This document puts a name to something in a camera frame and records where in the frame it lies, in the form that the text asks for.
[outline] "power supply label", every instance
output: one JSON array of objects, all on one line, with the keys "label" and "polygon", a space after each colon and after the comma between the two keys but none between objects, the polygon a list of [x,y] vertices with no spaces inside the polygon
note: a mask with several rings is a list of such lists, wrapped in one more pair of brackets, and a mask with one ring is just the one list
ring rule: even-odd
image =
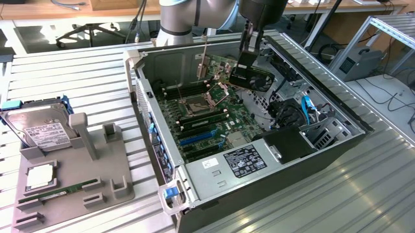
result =
[{"label": "power supply label", "polygon": [[24,132],[40,149],[69,142],[69,137],[60,123],[27,128],[24,129]]},{"label": "power supply label", "polygon": [[254,145],[234,150],[223,156],[238,178],[242,178],[267,167]]}]

